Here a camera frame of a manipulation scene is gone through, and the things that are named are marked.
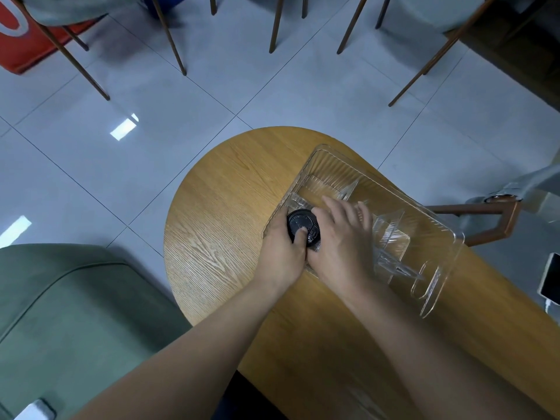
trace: wooden armrest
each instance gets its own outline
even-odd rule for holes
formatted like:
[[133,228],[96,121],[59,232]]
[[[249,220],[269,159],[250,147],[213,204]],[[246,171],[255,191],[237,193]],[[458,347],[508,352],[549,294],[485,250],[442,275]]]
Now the wooden armrest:
[[498,196],[485,203],[437,205],[427,206],[427,208],[436,214],[454,214],[457,216],[463,214],[501,215],[498,225],[494,228],[481,231],[480,233],[473,234],[472,236],[466,236],[465,244],[467,246],[476,246],[509,237],[514,230],[515,223],[517,222],[519,211],[521,211],[521,205],[521,202],[516,200],[514,196]]

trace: phone screen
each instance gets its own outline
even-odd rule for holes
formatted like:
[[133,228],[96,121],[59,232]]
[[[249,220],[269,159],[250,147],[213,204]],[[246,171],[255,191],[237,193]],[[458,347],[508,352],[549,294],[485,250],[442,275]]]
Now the phone screen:
[[548,270],[545,272],[540,294],[560,305],[560,255],[552,254]]

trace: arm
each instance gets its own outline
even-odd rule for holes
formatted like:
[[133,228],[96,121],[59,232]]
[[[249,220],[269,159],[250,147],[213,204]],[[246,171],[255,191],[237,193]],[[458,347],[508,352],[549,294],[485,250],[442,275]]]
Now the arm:
[[307,231],[291,243],[273,219],[253,280],[171,345],[116,381],[73,420],[208,419],[270,309],[301,275]]
[[314,209],[321,249],[309,263],[374,337],[410,396],[430,420],[551,419],[493,371],[441,339],[388,286],[373,280],[372,217],[348,202]]

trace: black plastic cup lid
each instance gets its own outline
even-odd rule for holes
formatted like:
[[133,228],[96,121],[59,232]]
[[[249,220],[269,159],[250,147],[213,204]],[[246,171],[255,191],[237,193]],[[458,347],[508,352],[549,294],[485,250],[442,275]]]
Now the black plastic cup lid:
[[321,240],[317,217],[309,209],[298,209],[288,214],[288,234],[292,242],[301,227],[307,228],[307,246],[315,245]]

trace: green sofa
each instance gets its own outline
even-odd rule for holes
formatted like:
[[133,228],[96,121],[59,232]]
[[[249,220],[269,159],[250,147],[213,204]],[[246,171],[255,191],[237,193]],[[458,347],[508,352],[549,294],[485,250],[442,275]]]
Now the green sofa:
[[0,249],[0,420],[38,398],[72,416],[190,328],[179,308],[107,249]]

